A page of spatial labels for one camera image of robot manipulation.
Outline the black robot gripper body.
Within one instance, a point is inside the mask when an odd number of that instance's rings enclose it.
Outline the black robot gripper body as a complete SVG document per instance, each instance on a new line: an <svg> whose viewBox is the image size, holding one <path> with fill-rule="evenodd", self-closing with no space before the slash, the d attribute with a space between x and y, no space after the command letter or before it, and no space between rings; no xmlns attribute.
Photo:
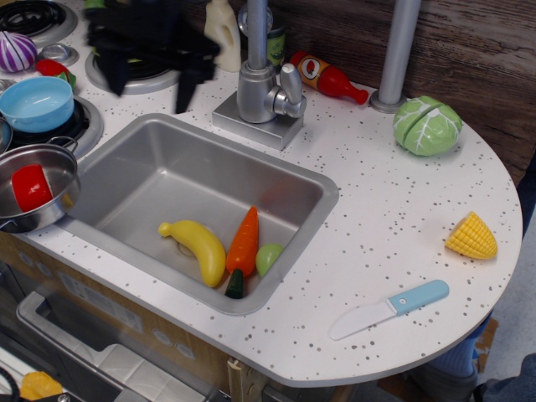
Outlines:
<svg viewBox="0 0 536 402"><path fill-rule="evenodd" d="M104 1L84 9L88 44L165 67L214 63L219 46L188 20L184 1Z"/></svg>

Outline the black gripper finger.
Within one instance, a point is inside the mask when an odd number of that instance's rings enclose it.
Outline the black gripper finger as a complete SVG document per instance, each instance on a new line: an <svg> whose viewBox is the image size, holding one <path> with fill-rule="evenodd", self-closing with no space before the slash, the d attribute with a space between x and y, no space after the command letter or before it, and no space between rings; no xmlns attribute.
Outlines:
<svg viewBox="0 0 536 402"><path fill-rule="evenodd" d="M99 68L109 89L115 95L122 95L129 80L128 59L123 54L110 50L99 51Z"/></svg>
<svg viewBox="0 0 536 402"><path fill-rule="evenodd" d="M178 93L175 104L175 113L184 113L198 85L214 77L215 65L203 64L200 66L189 66L180 73L178 79Z"/></svg>

